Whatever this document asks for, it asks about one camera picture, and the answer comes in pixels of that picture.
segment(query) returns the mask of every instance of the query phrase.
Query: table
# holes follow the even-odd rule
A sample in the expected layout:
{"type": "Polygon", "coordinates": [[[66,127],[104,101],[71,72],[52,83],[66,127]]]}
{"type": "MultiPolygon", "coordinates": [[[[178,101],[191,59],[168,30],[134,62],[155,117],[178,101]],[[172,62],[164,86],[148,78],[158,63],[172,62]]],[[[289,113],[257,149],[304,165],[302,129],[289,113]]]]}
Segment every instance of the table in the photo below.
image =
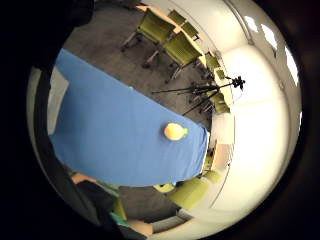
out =
{"type": "Polygon", "coordinates": [[[206,57],[202,49],[199,47],[199,45],[191,38],[189,35],[178,25],[176,24],[171,18],[169,18],[165,13],[161,12],[159,9],[152,7],[152,6],[136,6],[138,10],[141,10],[143,12],[146,12],[149,8],[153,12],[155,12],[159,17],[161,17],[163,20],[173,24],[175,26],[175,29],[173,29],[174,33],[183,32],[184,35],[187,37],[189,42],[202,54],[202,56],[198,57],[199,61],[204,67],[207,67],[206,64],[206,57]]]}
{"type": "Polygon", "coordinates": [[[208,148],[204,126],[176,114],[133,88],[62,50],[56,67],[69,81],[54,134],[56,157],[106,183],[153,186],[198,175],[208,148]],[[163,129],[189,129],[170,141],[163,129]]]}

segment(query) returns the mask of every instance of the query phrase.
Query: person's arm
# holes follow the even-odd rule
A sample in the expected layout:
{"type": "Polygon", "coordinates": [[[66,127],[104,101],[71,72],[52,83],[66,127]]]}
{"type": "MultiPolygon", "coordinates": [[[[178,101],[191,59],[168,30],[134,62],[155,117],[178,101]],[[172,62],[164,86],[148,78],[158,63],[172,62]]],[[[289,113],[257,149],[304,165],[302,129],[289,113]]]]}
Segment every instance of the person's arm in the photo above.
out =
{"type": "Polygon", "coordinates": [[[82,173],[76,173],[74,174],[72,177],[71,177],[72,181],[75,183],[75,184],[78,184],[79,182],[82,182],[82,181],[85,181],[85,180],[88,180],[90,182],[96,182],[97,179],[95,178],[92,178],[92,177],[89,177],[89,176],[86,176],[82,173]]]}

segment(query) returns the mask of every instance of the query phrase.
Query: white wall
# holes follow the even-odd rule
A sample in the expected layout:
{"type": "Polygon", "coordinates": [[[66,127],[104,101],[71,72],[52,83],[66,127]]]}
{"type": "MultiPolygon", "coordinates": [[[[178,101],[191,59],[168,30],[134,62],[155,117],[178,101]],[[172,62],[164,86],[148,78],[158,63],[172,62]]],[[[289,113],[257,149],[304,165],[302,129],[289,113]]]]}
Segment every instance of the white wall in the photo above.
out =
{"type": "Polygon", "coordinates": [[[273,23],[270,17],[251,0],[231,0],[237,10],[242,16],[249,16],[255,20],[258,26],[258,33],[250,30],[255,46],[263,53],[272,68],[275,70],[279,81],[284,86],[284,92],[289,108],[290,122],[290,140],[288,143],[287,156],[285,157],[286,164],[288,164],[292,153],[296,146],[297,137],[299,135],[300,112],[301,112],[301,95],[300,86],[296,86],[294,80],[289,72],[286,61],[286,54],[284,47],[287,46],[278,27],[273,23]],[[261,24],[269,27],[275,34],[277,41],[277,52],[274,57],[270,44],[266,41],[261,24]]]}
{"type": "Polygon", "coordinates": [[[235,146],[229,176],[214,209],[252,210],[271,190],[288,144],[288,112],[277,76],[254,46],[224,56],[231,75],[246,80],[243,95],[231,107],[235,146]]]}
{"type": "Polygon", "coordinates": [[[203,51],[210,49],[226,52],[247,44],[247,40],[237,19],[221,0],[144,0],[165,13],[176,9],[193,24],[203,41],[197,41],[203,51]]]}

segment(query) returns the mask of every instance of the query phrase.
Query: chair leg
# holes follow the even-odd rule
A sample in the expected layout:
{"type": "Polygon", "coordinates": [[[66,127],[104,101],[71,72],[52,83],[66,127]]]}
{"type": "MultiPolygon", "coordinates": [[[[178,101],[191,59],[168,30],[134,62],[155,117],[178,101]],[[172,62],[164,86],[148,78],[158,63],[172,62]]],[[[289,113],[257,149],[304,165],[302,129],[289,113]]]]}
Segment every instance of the chair leg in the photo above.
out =
{"type": "Polygon", "coordinates": [[[207,112],[212,107],[211,102],[207,102],[206,105],[200,108],[199,113],[207,112]]]}
{"type": "Polygon", "coordinates": [[[191,104],[192,102],[198,100],[199,98],[200,96],[195,96],[194,98],[190,98],[188,102],[191,104]]]}
{"type": "Polygon", "coordinates": [[[209,103],[210,105],[208,106],[208,107],[206,107],[204,110],[203,110],[203,112],[207,112],[207,111],[209,111],[211,108],[212,108],[212,104],[211,103],[209,103]]]}
{"type": "Polygon", "coordinates": [[[124,52],[128,47],[131,40],[137,36],[137,32],[131,33],[131,35],[124,41],[124,43],[121,45],[121,52],[124,52]]]}
{"type": "Polygon", "coordinates": [[[172,74],[170,80],[166,80],[165,83],[169,83],[169,81],[176,79],[177,76],[179,75],[179,73],[181,72],[181,70],[182,70],[181,67],[177,67],[176,70],[174,71],[174,73],[172,74]]]}
{"type": "Polygon", "coordinates": [[[159,50],[154,51],[154,53],[142,64],[143,68],[149,68],[152,60],[159,54],[159,50]]]}

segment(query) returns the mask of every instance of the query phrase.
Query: chair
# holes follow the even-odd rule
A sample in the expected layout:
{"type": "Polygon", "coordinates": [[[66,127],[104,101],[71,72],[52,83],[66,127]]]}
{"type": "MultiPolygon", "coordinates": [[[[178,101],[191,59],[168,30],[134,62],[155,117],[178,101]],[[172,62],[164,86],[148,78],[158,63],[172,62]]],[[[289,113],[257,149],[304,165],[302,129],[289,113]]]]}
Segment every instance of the chair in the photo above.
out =
{"type": "Polygon", "coordinates": [[[178,206],[191,210],[199,204],[208,191],[210,184],[197,177],[185,181],[168,198],[178,206]]]}
{"type": "Polygon", "coordinates": [[[147,8],[137,29],[122,44],[121,51],[124,52],[129,48],[129,43],[133,38],[141,41],[141,36],[149,39],[155,45],[163,44],[169,38],[174,28],[175,25],[165,21],[147,8]]]}
{"type": "Polygon", "coordinates": [[[214,96],[210,98],[210,102],[206,104],[203,108],[200,109],[201,112],[207,112],[209,109],[214,107],[216,114],[222,114],[222,113],[230,113],[230,108],[226,104],[224,100],[224,95],[222,92],[218,92],[214,96]]]}
{"type": "Polygon", "coordinates": [[[212,79],[214,79],[214,70],[221,67],[217,57],[207,53],[206,63],[207,69],[205,70],[205,74],[202,76],[202,78],[208,78],[210,76],[212,79]]]}
{"type": "Polygon", "coordinates": [[[226,76],[225,76],[223,70],[219,69],[219,70],[216,71],[216,73],[217,73],[218,77],[220,78],[220,80],[225,79],[226,76]]]}
{"type": "Polygon", "coordinates": [[[213,184],[218,183],[221,180],[221,175],[217,171],[208,171],[204,174],[204,177],[213,184]]]}
{"type": "Polygon", "coordinates": [[[193,63],[202,54],[183,32],[179,32],[163,45],[164,52],[178,65],[170,80],[176,79],[182,68],[193,63]]]}
{"type": "Polygon", "coordinates": [[[181,28],[193,39],[197,40],[199,39],[199,32],[197,29],[194,28],[194,26],[191,25],[191,23],[186,22],[184,23],[181,28]]]}
{"type": "Polygon", "coordinates": [[[161,193],[171,192],[175,188],[172,183],[167,183],[163,185],[154,185],[153,187],[161,193]]]}
{"type": "Polygon", "coordinates": [[[127,215],[124,211],[124,207],[122,205],[120,197],[116,199],[113,205],[113,213],[116,214],[117,216],[121,217],[123,220],[127,220],[127,215]]]}
{"type": "Polygon", "coordinates": [[[176,24],[182,25],[186,19],[181,16],[176,10],[172,10],[169,14],[168,17],[171,18],[176,24]]]}

